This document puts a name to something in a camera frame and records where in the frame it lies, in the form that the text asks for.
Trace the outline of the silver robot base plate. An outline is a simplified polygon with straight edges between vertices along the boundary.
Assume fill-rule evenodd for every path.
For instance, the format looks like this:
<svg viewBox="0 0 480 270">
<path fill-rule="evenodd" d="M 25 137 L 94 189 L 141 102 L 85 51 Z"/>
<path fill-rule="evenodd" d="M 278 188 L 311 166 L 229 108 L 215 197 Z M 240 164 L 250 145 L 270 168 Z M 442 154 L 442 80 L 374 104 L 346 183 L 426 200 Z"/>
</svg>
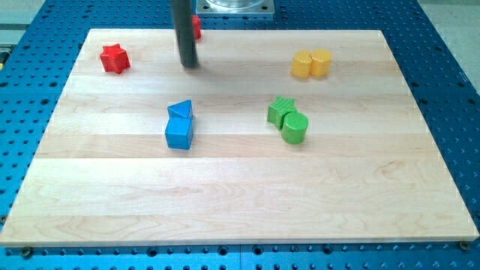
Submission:
<svg viewBox="0 0 480 270">
<path fill-rule="evenodd" d="M 196 0 L 195 11 L 202 15 L 273 15 L 274 0 Z"/>
</svg>

